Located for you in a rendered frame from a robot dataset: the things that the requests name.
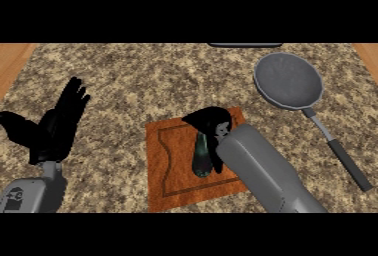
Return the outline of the dark green eggplant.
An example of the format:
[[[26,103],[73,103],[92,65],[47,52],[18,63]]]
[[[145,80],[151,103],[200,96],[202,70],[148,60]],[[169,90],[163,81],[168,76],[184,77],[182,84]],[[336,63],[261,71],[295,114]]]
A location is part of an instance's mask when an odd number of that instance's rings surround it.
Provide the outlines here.
[[[210,170],[212,163],[206,146],[206,135],[197,133],[191,158],[191,171],[199,178],[205,178],[209,175]]]

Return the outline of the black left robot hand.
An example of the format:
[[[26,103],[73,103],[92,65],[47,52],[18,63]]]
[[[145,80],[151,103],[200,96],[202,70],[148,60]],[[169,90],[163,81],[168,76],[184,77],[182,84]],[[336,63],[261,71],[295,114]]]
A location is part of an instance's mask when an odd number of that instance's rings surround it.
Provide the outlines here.
[[[88,100],[81,79],[72,77],[55,106],[44,113],[38,123],[13,112],[0,112],[0,125],[8,140],[29,149],[30,165],[44,161],[60,162],[67,157]]]

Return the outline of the grey frying pan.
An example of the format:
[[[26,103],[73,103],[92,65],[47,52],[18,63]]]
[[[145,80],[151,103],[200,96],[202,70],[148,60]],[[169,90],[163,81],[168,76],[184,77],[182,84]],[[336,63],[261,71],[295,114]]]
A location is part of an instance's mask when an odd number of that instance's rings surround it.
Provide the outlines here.
[[[264,55],[253,66],[253,84],[265,101],[277,108],[301,111],[326,138],[327,146],[363,192],[373,186],[357,167],[339,141],[332,137],[315,117],[312,105],[323,96],[324,86],[318,71],[309,62],[292,53]]]

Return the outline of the brown wooden cutting board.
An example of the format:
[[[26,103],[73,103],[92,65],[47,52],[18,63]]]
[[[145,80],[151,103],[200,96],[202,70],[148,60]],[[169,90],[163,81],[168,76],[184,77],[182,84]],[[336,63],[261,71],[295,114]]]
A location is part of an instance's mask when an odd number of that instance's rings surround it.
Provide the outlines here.
[[[171,208],[243,192],[227,166],[205,178],[191,172],[196,129],[179,118],[150,122],[145,129],[147,210]]]

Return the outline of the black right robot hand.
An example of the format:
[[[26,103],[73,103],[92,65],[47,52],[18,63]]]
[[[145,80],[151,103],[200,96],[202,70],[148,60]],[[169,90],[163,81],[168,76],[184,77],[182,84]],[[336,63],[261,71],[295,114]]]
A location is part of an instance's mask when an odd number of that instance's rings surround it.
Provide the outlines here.
[[[212,163],[210,171],[215,171],[215,173],[219,174],[222,170],[222,160],[215,153],[215,148],[218,146],[218,141],[230,132],[230,113],[224,108],[209,106],[187,114],[181,118],[181,121],[197,130],[197,133],[206,135],[206,146]]]

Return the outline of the dark grey flat appliance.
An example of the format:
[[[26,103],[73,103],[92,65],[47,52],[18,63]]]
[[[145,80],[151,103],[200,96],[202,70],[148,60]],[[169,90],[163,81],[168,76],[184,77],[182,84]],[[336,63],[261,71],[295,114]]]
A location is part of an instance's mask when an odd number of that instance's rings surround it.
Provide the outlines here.
[[[274,48],[283,43],[207,43],[210,47],[218,48]]]

